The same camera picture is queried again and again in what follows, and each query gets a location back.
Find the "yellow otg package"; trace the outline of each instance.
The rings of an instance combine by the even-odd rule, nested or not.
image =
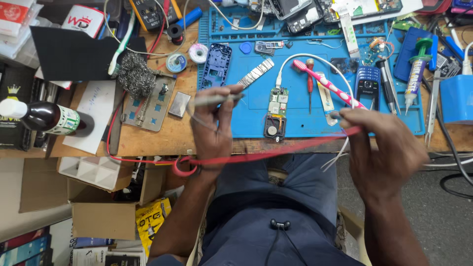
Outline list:
[[[136,210],[136,227],[140,234],[140,239],[149,257],[149,248],[153,242],[153,238],[164,222],[164,219],[171,212],[171,204],[168,198],[151,202],[145,207]]]

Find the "multimeter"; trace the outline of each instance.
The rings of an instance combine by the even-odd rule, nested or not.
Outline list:
[[[155,0],[129,0],[141,27],[147,32],[160,31],[163,23],[163,11]],[[164,0],[158,0],[163,8]],[[169,0],[167,20],[169,24],[177,22],[182,18],[181,11],[175,0]]]
[[[372,66],[358,67],[355,84],[355,99],[361,102],[361,95],[368,95],[373,99],[373,109],[379,111],[379,99],[381,97],[381,71],[379,68]]]

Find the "solder wick spool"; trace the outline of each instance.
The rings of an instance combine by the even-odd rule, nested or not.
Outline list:
[[[166,60],[167,70],[172,73],[178,73],[184,70],[187,66],[187,59],[182,53],[174,53],[168,56]]]
[[[203,64],[207,61],[207,55],[209,54],[209,49],[203,44],[193,44],[189,48],[189,56],[192,61]]]

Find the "bottle label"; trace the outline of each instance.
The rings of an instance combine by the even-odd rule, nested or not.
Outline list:
[[[52,129],[45,131],[44,133],[56,134],[56,135],[68,135],[74,132],[77,129],[77,126],[80,122],[79,114],[69,108],[62,107],[60,105],[59,109],[61,110],[61,118],[59,119],[58,124]]]

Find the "red screwdriver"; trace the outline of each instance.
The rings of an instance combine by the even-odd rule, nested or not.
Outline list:
[[[314,69],[314,59],[309,58],[306,60],[307,68],[312,70]],[[314,87],[314,83],[312,81],[312,76],[307,74],[307,90],[309,91],[309,115],[312,111],[312,88]]]

